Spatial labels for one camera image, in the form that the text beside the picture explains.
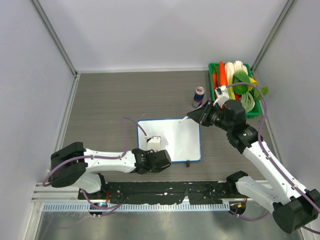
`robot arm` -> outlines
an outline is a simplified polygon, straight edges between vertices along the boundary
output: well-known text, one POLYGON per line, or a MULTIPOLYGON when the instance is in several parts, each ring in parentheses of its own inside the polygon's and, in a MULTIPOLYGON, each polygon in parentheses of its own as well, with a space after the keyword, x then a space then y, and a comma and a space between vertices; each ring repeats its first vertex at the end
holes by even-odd
POLYGON ((295 190, 303 190, 309 198, 320 206, 320 193, 307 188, 296 180, 287 169, 271 153, 267 144, 262 140, 268 156, 264 154, 258 141, 258 131, 246 123, 246 112, 237 100, 228 100, 225 97, 225 87, 217 90, 220 96, 215 102, 207 101, 202 107, 188 112, 187 116, 202 126, 215 125, 226 131, 229 143, 249 159, 262 173, 272 186, 272 189, 254 181, 243 171, 227 177, 230 189, 235 193, 252 198, 272 213, 274 220, 286 233, 304 226, 318 217, 318 212, 305 198, 295 190), (272 158, 284 174, 294 182, 292 187, 271 163, 272 158))
POLYGON ((99 174, 103 171, 124 173, 159 173, 170 167, 171 159, 166 150, 161 150, 161 138, 153 136, 147 140, 147 150, 135 148, 123 152, 101 152, 86 149, 82 142, 74 142, 51 155, 51 169, 62 162, 78 156, 89 156, 65 164, 50 178, 52 187, 68 186, 84 189, 88 194, 106 191, 105 179, 99 174))

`can lid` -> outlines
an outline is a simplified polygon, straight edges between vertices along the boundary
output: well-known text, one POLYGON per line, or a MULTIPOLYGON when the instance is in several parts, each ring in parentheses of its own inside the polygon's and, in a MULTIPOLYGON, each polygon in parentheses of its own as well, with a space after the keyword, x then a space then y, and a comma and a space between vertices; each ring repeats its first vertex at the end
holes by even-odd
POLYGON ((206 90, 202 86, 198 86, 195 89, 195 93, 198 95, 204 95, 206 93, 206 90))

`white marker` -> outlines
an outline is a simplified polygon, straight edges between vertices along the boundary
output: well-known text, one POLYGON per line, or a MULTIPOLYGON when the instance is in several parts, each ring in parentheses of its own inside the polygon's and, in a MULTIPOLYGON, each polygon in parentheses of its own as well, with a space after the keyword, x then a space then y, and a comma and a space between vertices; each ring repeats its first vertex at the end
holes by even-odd
POLYGON ((181 121, 180 121, 179 123, 183 122, 183 121, 186 120, 187 118, 189 118, 189 117, 188 117, 188 116, 185 116, 183 119, 181 119, 181 121))

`blue and silver can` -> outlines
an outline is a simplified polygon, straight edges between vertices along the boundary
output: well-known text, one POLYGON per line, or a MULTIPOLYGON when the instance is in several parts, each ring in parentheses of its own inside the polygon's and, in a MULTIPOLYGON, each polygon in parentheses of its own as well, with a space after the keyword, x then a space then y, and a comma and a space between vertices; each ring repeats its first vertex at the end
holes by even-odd
POLYGON ((192 106, 197 108, 201 105, 202 101, 204 100, 206 90, 202 86, 198 86, 195 89, 195 93, 193 96, 192 106))

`gray wood tabletop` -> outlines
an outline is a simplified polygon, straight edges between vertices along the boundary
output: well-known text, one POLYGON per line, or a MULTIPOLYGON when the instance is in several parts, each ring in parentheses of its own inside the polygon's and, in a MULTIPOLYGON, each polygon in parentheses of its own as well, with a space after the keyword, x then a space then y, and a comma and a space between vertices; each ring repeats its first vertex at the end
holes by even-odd
MULTIPOLYGON (((121 152, 124 150, 120 129, 123 116, 136 121, 183 118, 194 110, 192 99, 198 86, 205 87, 206 97, 210 95, 208 71, 81 74, 63 145, 83 142, 85 148, 121 152)), ((259 116, 247 122, 258 128, 261 119, 259 116)), ((129 148, 136 148, 136 126, 128 121, 125 129, 129 148)), ((273 150, 266 126, 262 136, 273 150)), ((106 171, 102 174, 106 181, 224 181, 230 174, 242 170, 255 180, 265 179, 217 127, 201 127, 201 148, 201 160, 192 162, 189 168, 185 163, 173 163, 161 173, 106 171)))

